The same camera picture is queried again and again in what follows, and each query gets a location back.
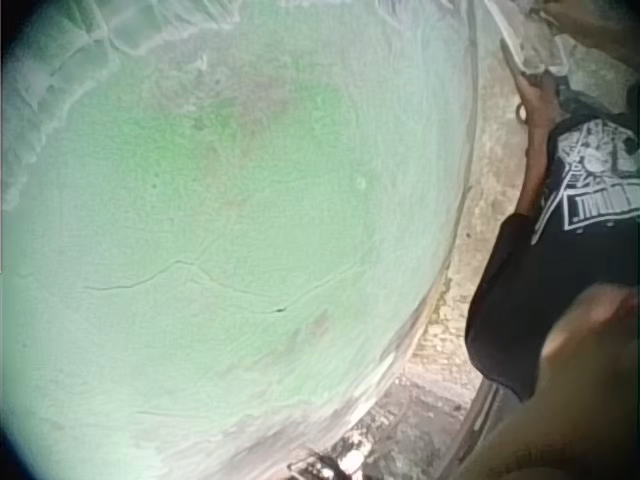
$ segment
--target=printed graphic on shirt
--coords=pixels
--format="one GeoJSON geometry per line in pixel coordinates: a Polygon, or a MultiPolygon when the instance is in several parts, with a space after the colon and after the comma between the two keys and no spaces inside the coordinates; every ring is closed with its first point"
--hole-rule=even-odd
{"type": "Polygon", "coordinates": [[[565,231],[640,215],[640,153],[629,130],[606,120],[588,122],[559,137],[557,160],[560,185],[543,204],[532,243],[558,208],[565,231]]]}

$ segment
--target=hand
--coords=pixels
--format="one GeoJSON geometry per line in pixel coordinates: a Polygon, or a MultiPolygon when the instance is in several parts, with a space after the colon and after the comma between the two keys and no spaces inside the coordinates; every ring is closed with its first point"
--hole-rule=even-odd
{"type": "Polygon", "coordinates": [[[524,75],[515,74],[516,89],[527,113],[529,130],[548,134],[560,117],[556,82],[548,72],[542,74],[540,87],[532,85],[524,75]]]}

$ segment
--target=black t-shirt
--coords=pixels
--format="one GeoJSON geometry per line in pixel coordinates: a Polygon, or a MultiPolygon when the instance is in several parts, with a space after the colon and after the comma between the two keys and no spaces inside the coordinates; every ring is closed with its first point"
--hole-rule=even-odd
{"type": "Polygon", "coordinates": [[[473,365],[523,400],[547,334],[576,296],[594,283],[639,283],[634,129],[616,118],[571,118],[548,147],[540,213],[502,223],[465,335],[473,365]]]}

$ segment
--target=green painted surface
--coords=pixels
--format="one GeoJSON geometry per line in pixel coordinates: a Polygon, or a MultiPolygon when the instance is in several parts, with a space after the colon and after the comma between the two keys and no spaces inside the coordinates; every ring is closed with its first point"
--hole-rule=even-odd
{"type": "MultiPolygon", "coordinates": [[[[32,37],[71,44],[85,3],[32,37]]],[[[4,184],[19,194],[3,212],[3,417],[43,478],[69,480],[229,478],[234,455],[306,425],[238,467],[257,477],[372,391],[445,259],[473,127],[466,20],[429,2],[393,23],[368,2],[257,1],[142,54],[123,45],[157,34],[153,15],[110,24],[117,3],[97,4],[103,65],[67,68],[74,43],[50,68],[66,76],[6,113],[18,147],[44,133],[12,170],[26,181],[4,184]],[[80,77],[95,85],[75,98],[80,77]],[[53,122],[55,95],[74,98],[53,122]]],[[[18,80],[53,55],[27,40],[18,80]]]]}

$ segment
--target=forearm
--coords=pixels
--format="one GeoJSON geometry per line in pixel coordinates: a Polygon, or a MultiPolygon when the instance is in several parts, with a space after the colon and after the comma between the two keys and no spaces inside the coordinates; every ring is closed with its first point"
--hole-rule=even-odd
{"type": "Polygon", "coordinates": [[[548,138],[549,132],[546,130],[529,129],[527,164],[515,213],[533,217],[540,206],[547,169],[548,138]]]}

